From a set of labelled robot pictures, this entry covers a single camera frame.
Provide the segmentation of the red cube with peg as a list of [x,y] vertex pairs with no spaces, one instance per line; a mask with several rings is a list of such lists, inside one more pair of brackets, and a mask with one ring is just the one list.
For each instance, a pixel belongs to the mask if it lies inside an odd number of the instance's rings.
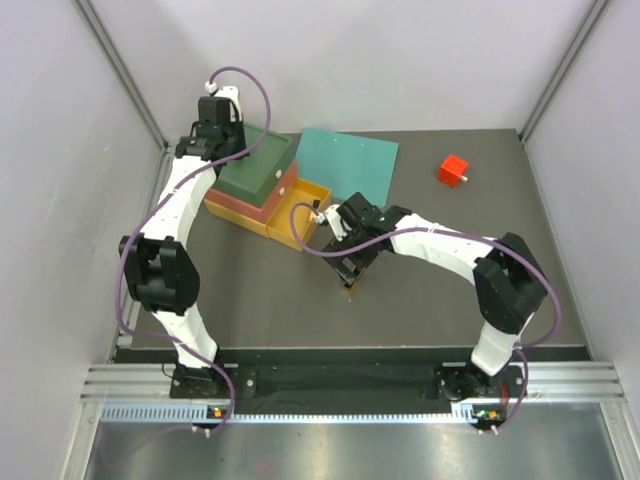
[[468,178],[466,176],[469,163],[456,155],[449,155],[440,165],[438,170],[438,180],[449,186],[455,188],[460,183],[466,183]]

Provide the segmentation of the green top drawer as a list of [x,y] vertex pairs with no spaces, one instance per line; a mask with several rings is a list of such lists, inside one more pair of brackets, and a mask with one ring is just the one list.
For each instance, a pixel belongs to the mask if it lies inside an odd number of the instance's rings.
[[263,207],[294,160],[295,142],[290,136],[268,136],[260,147],[264,148],[260,165],[266,167],[259,190],[260,207]]

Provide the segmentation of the red drawer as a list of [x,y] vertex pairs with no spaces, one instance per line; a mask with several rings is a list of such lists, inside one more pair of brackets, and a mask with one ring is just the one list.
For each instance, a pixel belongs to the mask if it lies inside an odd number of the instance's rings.
[[265,202],[264,208],[266,221],[269,221],[297,178],[298,162],[296,159],[294,159],[287,170],[282,173],[272,193],[269,195],[267,201]]

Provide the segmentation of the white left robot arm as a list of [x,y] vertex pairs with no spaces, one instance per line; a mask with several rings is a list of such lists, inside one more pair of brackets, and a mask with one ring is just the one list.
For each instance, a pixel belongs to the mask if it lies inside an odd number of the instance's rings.
[[164,327],[177,352],[170,395],[220,395],[227,374],[218,345],[197,307],[200,275],[185,245],[191,226],[222,166],[220,159],[246,147],[239,91],[215,88],[198,101],[198,118],[176,146],[158,208],[134,237],[122,238],[130,296]]

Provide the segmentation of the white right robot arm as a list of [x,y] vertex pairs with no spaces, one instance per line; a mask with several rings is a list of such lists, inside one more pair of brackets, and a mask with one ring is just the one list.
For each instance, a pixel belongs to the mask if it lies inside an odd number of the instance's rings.
[[313,216],[333,233],[326,261],[350,288],[383,251],[426,261],[468,281],[484,320],[466,365],[437,371],[441,394],[451,401],[492,394],[522,332],[547,295],[544,274],[526,242],[507,233],[469,239],[411,210],[380,210],[361,193]]

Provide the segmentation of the three-tier drawer organizer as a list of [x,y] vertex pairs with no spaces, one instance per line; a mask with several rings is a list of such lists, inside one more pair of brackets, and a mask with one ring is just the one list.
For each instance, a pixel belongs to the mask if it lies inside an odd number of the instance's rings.
[[[268,136],[288,136],[274,132]],[[267,237],[265,208],[260,207],[260,187],[266,175],[266,167],[260,165],[264,151],[260,145],[250,155],[226,164],[213,187],[206,193],[204,205],[209,213],[241,226],[253,233]]]

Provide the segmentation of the aluminium front rail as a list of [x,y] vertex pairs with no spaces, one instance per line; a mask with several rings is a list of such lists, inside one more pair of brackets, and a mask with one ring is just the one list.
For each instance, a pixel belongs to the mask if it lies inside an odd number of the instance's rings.
[[90,367],[80,400],[111,422],[458,423],[514,404],[618,403],[625,399],[606,362],[511,364],[493,387],[467,398],[444,392],[450,363],[231,365],[235,395],[178,392],[173,369],[156,364]]

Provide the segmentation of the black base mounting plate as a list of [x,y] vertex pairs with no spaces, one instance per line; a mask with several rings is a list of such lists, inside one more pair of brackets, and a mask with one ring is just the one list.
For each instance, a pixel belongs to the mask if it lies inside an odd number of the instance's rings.
[[458,402],[471,398],[506,401],[526,390],[518,366],[508,366],[495,377],[462,364],[388,363],[351,361],[334,364],[284,363],[224,366],[221,372],[205,369],[191,373],[177,366],[173,398],[221,398],[232,382],[239,402],[289,403],[372,400],[389,394],[409,401]]

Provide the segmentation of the teal mat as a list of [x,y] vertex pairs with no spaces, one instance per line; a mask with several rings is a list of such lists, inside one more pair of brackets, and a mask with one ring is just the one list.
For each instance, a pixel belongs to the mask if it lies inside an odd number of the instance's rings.
[[333,131],[302,131],[296,159],[300,176],[345,200],[356,192],[372,204],[387,203],[399,145]]

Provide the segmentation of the yellow bottom drawer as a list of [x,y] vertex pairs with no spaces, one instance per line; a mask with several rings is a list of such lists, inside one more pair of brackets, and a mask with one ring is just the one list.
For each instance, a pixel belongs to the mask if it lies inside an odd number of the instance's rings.
[[[296,179],[267,223],[268,237],[294,250],[302,251],[292,232],[290,214],[296,204],[305,203],[312,206],[316,199],[321,202],[317,209],[324,210],[332,200],[332,191],[302,178]],[[295,231],[304,244],[309,242],[317,227],[310,217],[311,212],[308,207],[301,206],[297,207],[293,214]]]

